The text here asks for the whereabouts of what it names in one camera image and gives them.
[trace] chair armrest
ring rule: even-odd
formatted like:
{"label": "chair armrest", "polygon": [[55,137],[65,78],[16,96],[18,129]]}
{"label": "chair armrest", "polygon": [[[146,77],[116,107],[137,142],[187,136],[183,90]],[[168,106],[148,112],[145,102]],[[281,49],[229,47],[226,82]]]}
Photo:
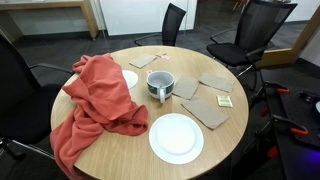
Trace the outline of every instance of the chair armrest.
{"label": "chair armrest", "polygon": [[137,38],[134,40],[134,43],[138,46],[142,46],[141,44],[139,44],[137,41],[140,41],[142,39],[146,39],[146,38],[149,38],[149,37],[153,37],[153,36],[161,36],[161,34],[157,33],[157,34],[150,34],[150,35],[146,35],[146,36],[142,36],[140,38]]}
{"label": "chair armrest", "polygon": [[221,35],[221,34],[224,34],[224,33],[226,33],[226,32],[229,32],[229,31],[237,31],[237,29],[228,29],[228,30],[219,32],[219,33],[217,33],[217,34],[213,34],[213,35],[210,37],[210,39],[211,39],[211,41],[215,42],[216,44],[219,44],[219,43],[218,43],[216,40],[214,40],[213,38],[216,37],[216,36],[218,36],[218,35]]}
{"label": "chair armrest", "polygon": [[65,73],[68,73],[68,74],[71,74],[71,75],[74,74],[74,72],[69,70],[69,69],[66,69],[66,68],[63,68],[63,67],[60,67],[60,66],[56,66],[56,65],[52,65],[52,64],[48,64],[48,63],[35,64],[35,65],[30,66],[29,69],[33,69],[35,67],[45,67],[45,68],[49,68],[49,69],[54,69],[54,70],[57,70],[57,71],[65,72]]}
{"label": "chair armrest", "polygon": [[268,45],[263,46],[263,47],[260,47],[260,48],[258,48],[258,49],[255,49],[255,50],[253,50],[253,51],[248,52],[248,53],[246,54],[246,57],[250,57],[250,56],[252,56],[252,55],[254,55],[254,54],[263,52],[263,51],[265,51],[266,49],[269,49],[269,48],[271,48],[271,47],[273,47],[273,46],[274,46],[273,42],[270,41],[270,42],[268,43]]}

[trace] white saucer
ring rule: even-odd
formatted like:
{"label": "white saucer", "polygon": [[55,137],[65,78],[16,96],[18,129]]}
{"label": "white saucer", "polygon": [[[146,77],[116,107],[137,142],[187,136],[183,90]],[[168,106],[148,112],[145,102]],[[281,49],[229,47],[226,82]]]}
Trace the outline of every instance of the white saucer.
{"label": "white saucer", "polygon": [[138,75],[133,71],[122,70],[124,79],[127,82],[128,89],[131,89],[138,82]]}
{"label": "white saucer", "polygon": [[315,106],[318,113],[320,113],[320,101],[318,101]]}
{"label": "white saucer", "polygon": [[188,116],[171,113],[159,117],[152,124],[149,142],[160,159],[171,164],[186,164],[201,153],[203,134]]}

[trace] red towel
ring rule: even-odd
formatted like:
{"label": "red towel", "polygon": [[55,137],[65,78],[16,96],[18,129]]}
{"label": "red towel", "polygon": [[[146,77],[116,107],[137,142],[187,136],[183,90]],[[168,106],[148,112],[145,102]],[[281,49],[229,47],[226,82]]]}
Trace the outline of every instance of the red towel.
{"label": "red towel", "polygon": [[79,77],[62,89],[77,106],[67,119],[50,134],[58,166],[70,179],[84,179],[74,169],[81,152],[106,129],[124,135],[147,131],[148,111],[131,100],[121,67],[109,54],[82,56],[73,65]]}

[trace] mug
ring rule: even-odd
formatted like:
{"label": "mug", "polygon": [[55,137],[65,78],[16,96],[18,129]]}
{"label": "mug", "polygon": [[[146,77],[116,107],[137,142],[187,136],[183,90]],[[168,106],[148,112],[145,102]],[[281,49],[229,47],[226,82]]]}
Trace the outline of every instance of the mug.
{"label": "mug", "polygon": [[155,71],[147,77],[149,94],[161,103],[172,94],[174,77],[167,71]]}

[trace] chair wheel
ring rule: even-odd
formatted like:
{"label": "chair wheel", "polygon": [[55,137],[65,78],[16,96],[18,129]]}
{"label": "chair wheel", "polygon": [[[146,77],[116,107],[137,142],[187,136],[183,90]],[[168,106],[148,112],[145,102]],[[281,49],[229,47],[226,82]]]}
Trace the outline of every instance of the chair wheel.
{"label": "chair wheel", "polygon": [[25,153],[17,152],[14,154],[13,159],[16,161],[23,160],[26,157]]}

